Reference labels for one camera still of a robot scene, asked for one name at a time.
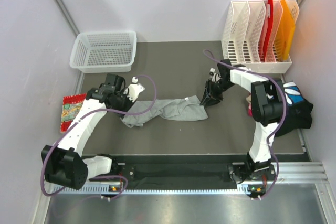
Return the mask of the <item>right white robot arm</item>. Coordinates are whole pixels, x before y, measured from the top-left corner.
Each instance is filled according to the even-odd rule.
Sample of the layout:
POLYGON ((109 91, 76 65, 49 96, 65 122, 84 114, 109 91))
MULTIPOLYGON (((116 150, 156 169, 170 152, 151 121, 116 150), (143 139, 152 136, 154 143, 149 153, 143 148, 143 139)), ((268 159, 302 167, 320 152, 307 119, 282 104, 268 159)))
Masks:
POLYGON ((201 106, 209 107, 223 100, 223 93, 240 86, 250 93, 251 113, 255 120, 254 139, 242 169, 232 170, 232 179, 258 179, 271 168, 272 144, 275 133, 286 117, 286 99, 281 80, 254 73, 244 65, 231 65, 229 59, 221 60, 211 68, 201 106))

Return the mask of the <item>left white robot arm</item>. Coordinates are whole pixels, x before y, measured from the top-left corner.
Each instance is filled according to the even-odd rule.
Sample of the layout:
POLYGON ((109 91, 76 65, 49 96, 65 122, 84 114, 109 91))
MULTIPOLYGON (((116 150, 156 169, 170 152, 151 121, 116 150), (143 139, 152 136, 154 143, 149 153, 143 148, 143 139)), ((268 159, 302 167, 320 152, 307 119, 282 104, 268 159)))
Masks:
POLYGON ((83 150, 95 127, 108 112, 127 115, 143 91, 144 86, 137 77, 126 84, 125 78, 116 74, 108 74, 103 83, 88 90, 78 114, 62 137, 43 148, 40 182, 78 190, 86 181, 96 177, 116 179, 120 169, 113 156, 97 154, 83 158, 83 150))

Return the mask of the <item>grey t-shirt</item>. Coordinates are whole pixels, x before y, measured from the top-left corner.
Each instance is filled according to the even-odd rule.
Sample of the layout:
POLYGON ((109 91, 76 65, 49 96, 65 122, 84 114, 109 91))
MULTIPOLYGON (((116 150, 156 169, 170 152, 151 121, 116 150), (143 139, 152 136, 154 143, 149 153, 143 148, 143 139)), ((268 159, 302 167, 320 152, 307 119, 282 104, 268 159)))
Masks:
POLYGON ((208 119, 205 108, 200 105, 199 98, 194 95, 182 99, 156 100, 149 111, 140 115, 125 115, 122 122, 129 128, 142 127, 146 122, 158 116, 166 120, 187 122, 208 119))

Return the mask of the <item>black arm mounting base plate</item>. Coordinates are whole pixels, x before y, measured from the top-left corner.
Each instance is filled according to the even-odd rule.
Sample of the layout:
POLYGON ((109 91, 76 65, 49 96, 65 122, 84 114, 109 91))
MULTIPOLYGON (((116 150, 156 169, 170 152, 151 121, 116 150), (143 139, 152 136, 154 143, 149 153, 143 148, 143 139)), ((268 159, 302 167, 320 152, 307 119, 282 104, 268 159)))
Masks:
POLYGON ((113 164, 107 174, 123 175, 130 181, 145 178, 218 178, 224 181, 242 183, 246 180, 274 179, 276 172, 273 165, 263 170, 251 172, 244 165, 229 164, 113 164))

